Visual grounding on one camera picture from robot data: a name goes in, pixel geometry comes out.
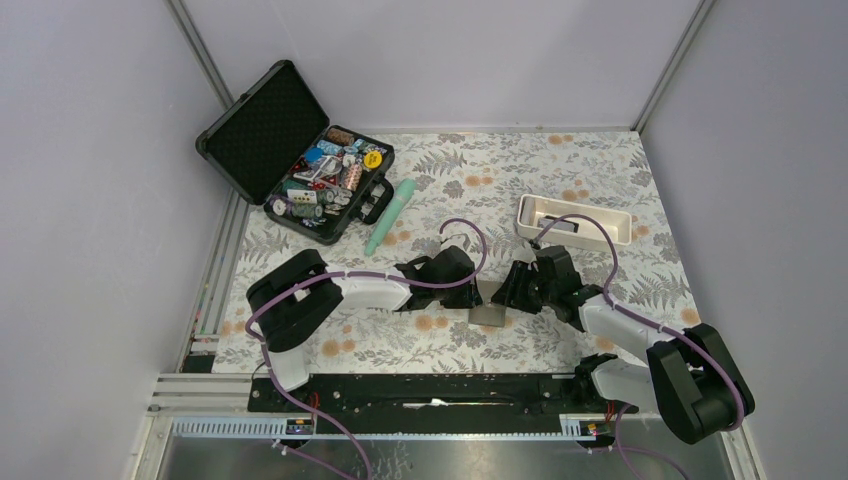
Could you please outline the taupe leather card holder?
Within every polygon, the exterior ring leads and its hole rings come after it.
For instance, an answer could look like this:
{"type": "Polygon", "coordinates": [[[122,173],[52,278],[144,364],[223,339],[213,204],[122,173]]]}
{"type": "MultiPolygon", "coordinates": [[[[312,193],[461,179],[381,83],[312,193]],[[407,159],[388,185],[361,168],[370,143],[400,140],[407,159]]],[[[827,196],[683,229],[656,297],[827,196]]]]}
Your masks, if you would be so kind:
{"type": "Polygon", "coordinates": [[[482,303],[469,311],[468,323],[477,326],[503,328],[506,324],[506,308],[492,301],[501,283],[495,281],[477,281],[477,289],[482,303]]]}

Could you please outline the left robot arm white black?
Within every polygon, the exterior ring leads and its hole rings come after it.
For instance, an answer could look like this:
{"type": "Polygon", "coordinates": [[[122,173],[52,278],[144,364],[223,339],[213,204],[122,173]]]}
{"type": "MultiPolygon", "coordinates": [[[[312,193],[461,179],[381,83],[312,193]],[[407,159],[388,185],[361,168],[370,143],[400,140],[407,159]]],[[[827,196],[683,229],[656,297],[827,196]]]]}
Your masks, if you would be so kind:
{"type": "Polygon", "coordinates": [[[272,398],[288,411],[307,404],[310,374],[302,345],[334,312],[407,312],[424,310],[433,303],[470,310],[483,304],[477,272],[471,258],[456,246],[383,271],[332,266],[315,249],[297,253],[246,293],[252,324],[245,330],[264,345],[275,379],[272,398]]]}

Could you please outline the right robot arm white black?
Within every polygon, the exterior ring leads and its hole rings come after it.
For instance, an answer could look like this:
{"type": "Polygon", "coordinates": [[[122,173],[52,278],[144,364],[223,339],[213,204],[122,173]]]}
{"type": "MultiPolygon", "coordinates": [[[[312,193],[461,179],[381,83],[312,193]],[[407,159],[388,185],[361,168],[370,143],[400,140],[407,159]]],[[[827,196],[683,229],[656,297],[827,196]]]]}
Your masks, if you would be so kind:
{"type": "Polygon", "coordinates": [[[595,354],[575,369],[575,402],[597,412],[611,400],[656,412],[681,441],[695,444],[737,425],[755,410],[755,399],[720,333],[699,324],[674,331],[586,284],[561,246],[536,251],[532,263],[513,263],[492,295],[494,304],[525,313],[551,309],[573,328],[604,337],[629,352],[595,354]]]}

